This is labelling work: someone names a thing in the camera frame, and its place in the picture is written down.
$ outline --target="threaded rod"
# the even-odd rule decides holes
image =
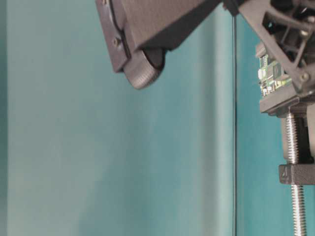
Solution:
[[[289,113],[286,117],[286,136],[288,144],[288,164],[299,163],[299,149],[297,137],[297,125],[295,117]],[[304,207],[304,192],[303,186],[292,185],[292,207],[293,207],[293,221],[294,221],[294,236],[306,236],[306,219]]]

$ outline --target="teal wall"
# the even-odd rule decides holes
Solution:
[[[93,0],[10,0],[7,43],[1,235],[232,234],[232,19],[222,6],[143,91],[112,72]]]
[[[280,120],[259,113],[259,39],[237,17],[237,234],[293,235],[291,189],[281,185],[278,166],[284,164]],[[305,186],[307,230],[315,233],[315,187]]]
[[[7,54],[6,1],[0,1],[0,235],[7,234]]]

